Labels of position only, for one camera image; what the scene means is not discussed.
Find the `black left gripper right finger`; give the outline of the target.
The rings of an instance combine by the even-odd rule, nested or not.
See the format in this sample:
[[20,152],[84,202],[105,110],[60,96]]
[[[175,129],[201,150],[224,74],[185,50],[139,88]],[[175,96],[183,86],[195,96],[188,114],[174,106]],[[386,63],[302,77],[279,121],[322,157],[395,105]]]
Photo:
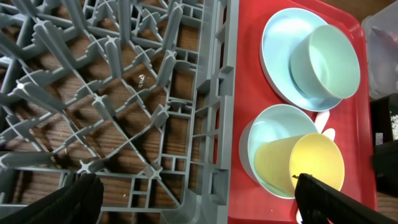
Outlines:
[[295,200],[303,224],[397,224],[310,174],[301,173],[294,179],[297,181]]

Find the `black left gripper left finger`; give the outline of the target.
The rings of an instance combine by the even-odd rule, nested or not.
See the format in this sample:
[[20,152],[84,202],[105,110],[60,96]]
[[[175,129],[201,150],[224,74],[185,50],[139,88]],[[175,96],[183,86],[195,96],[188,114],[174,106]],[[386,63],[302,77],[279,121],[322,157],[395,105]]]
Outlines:
[[103,203],[104,185],[96,174],[83,174],[29,206],[1,219],[1,224],[94,224]]

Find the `yellow plastic cup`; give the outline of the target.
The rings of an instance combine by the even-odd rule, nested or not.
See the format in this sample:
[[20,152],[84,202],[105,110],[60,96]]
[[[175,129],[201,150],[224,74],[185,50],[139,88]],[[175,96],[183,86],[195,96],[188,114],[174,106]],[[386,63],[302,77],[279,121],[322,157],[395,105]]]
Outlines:
[[339,147],[324,134],[310,133],[267,142],[254,155],[254,170],[274,195],[293,198],[299,175],[308,174],[341,190],[345,164]]

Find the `light blue small bowl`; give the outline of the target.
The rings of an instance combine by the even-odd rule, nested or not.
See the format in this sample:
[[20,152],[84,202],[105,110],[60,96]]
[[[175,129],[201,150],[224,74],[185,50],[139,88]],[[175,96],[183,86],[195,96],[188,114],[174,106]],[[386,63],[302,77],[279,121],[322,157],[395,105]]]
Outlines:
[[293,199],[295,185],[290,162],[294,144],[301,136],[317,132],[312,119],[302,110],[286,104],[270,106],[241,133],[241,165],[255,183],[272,195]]

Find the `green bowl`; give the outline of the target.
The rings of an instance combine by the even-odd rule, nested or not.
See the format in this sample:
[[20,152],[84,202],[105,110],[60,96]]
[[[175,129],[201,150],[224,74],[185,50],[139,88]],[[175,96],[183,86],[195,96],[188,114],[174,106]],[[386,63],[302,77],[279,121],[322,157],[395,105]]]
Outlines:
[[317,27],[293,49],[290,71],[298,88],[310,97],[342,100],[359,88],[356,52],[347,36],[332,25]]

